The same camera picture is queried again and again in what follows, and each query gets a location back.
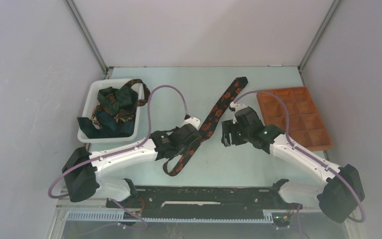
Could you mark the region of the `black orange floral tie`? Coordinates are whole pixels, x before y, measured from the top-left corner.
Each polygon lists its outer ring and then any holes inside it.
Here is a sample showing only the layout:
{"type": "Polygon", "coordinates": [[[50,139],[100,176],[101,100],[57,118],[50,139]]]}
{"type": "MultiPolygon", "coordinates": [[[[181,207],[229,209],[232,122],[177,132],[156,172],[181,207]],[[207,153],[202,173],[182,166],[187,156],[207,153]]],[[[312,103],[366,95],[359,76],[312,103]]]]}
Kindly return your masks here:
{"type": "Polygon", "coordinates": [[[186,149],[185,153],[181,153],[181,158],[178,160],[172,170],[168,170],[169,162],[165,162],[162,167],[165,174],[174,177],[183,170],[183,168],[190,161],[201,144],[212,137],[221,117],[226,112],[230,104],[234,102],[235,98],[247,86],[247,84],[247,77],[238,77],[233,80],[233,82],[229,85],[229,87],[225,90],[225,92],[213,106],[208,116],[199,128],[199,142],[191,146],[189,149],[186,149]]]}

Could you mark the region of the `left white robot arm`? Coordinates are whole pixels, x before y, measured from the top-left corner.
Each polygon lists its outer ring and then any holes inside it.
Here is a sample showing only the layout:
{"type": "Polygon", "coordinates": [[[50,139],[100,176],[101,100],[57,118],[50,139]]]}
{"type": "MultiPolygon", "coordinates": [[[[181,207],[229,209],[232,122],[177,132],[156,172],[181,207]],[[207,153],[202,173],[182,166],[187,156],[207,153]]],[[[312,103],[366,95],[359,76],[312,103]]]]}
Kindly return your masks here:
{"type": "Polygon", "coordinates": [[[107,151],[88,152],[79,147],[74,150],[62,172],[71,202],[89,198],[108,198],[132,207],[137,193],[128,178],[116,179],[115,172],[144,162],[173,159],[200,141],[197,128],[186,123],[173,130],[157,130],[147,141],[139,141],[107,151]]]}

